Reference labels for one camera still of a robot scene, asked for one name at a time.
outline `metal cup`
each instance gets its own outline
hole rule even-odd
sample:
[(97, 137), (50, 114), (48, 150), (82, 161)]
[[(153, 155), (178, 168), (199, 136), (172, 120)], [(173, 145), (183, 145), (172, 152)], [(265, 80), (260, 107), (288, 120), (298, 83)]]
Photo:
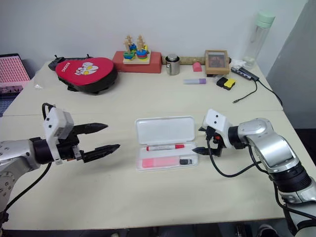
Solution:
[(175, 54), (166, 57), (166, 68), (169, 75), (177, 75), (180, 72), (180, 58)]

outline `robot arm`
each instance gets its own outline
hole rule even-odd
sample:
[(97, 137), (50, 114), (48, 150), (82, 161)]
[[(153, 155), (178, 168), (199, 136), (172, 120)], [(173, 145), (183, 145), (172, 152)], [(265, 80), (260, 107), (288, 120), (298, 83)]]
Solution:
[[(47, 117), (45, 106), (49, 107)], [(119, 144), (107, 145), (85, 153), (79, 150), (77, 135), (94, 133), (107, 125), (88, 123), (74, 126), (69, 113), (49, 104), (43, 104), (43, 115), (46, 140), (37, 137), (0, 142), (0, 227), (8, 220), (6, 211), (12, 203), (7, 203), (14, 184), (23, 174), (38, 169), (41, 164), (55, 162), (59, 165), (63, 160), (82, 159), (84, 163), (90, 162), (119, 148)]]
[[(210, 149), (214, 155), (220, 156), (224, 147), (254, 147), (265, 167), (264, 172), (269, 175), (285, 202), (285, 205), (281, 205), (276, 193), (277, 202), (283, 208), (291, 232), (297, 233), (296, 236), (303, 232), (306, 237), (316, 236), (316, 183), (308, 176), (289, 143), (274, 132), (270, 121), (256, 118), (239, 126), (232, 126), (225, 116), (209, 110), (203, 126), (207, 129), (200, 130), (206, 132), (207, 141), (213, 138), (219, 144), (218, 149)], [(208, 150), (201, 148), (195, 151), (203, 155), (209, 154)]]

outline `water bottle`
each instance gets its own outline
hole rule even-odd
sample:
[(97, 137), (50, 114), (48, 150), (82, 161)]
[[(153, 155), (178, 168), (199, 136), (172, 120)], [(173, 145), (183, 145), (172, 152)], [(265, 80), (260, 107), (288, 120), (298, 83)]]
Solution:
[(251, 69), (254, 66), (274, 19), (275, 16), (268, 12), (259, 12), (255, 29), (251, 34), (249, 45), (246, 49), (244, 57), (242, 58), (243, 61), (246, 62), (245, 67), (247, 69)]

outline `yellow object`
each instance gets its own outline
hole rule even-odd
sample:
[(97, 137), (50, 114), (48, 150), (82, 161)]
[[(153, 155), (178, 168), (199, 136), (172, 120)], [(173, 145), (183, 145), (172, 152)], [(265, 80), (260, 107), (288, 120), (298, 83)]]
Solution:
[(234, 79), (229, 78), (227, 82), (224, 83), (224, 88), (226, 90), (230, 90), (234, 85), (236, 81)]

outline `white table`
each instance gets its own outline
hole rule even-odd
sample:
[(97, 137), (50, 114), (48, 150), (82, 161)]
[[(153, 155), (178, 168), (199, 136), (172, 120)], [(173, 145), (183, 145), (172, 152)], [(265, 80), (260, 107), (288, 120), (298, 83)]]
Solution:
[[(272, 182), (255, 168), (228, 179), (215, 171), (208, 157), (200, 156), (199, 165), (193, 168), (138, 172), (136, 119), (192, 115), (197, 130), (210, 107), (200, 103), (188, 111), (170, 112), (168, 105), (160, 112), (73, 115), (75, 124), (102, 122), (109, 125), (98, 133), (81, 135), (81, 149), (88, 151), (115, 143), (121, 147), (90, 163), (70, 161), (53, 165), (47, 176), (10, 208), (10, 219), (4, 228), (108, 229), (283, 217), (274, 198)], [(232, 110), (222, 113), (235, 125), (258, 117), (269, 119), (275, 131), (288, 140), (309, 175), (316, 177), (315, 166), (284, 112)], [(43, 136), (42, 116), (3, 117), (0, 140), (36, 136)], [(206, 145), (203, 133), (197, 132), (195, 141), (199, 146)], [(215, 160), (226, 173), (235, 173), (251, 164), (247, 150), (225, 149), (222, 157)], [(42, 166), (19, 179), (11, 198), (38, 178), (44, 169)]]
[[(207, 84), (184, 85), (183, 79), (205, 78), (205, 72), (193, 72), (192, 66), (181, 66), (180, 74), (169, 76), (165, 66), (161, 74), (119, 73), (115, 86), (100, 95), (71, 92), (60, 82), (46, 63), (35, 78), (4, 113), (11, 115), (41, 115), (44, 102), (56, 104), (71, 114), (139, 114), (148, 112), (181, 112), (194, 114), (208, 108), (218, 111), (277, 111), (282, 106), (276, 97), (258, 84), (258, 91), (236, 104), (232, 102), (249, 92), (255, 85), (237, 74), (230, 73), (236, 85), (227, 91), (216, 86), (212, 78)], [(260, 69), (252, 72), (269, 86)], [(43, 89), (35, 89), (38, 83)]]

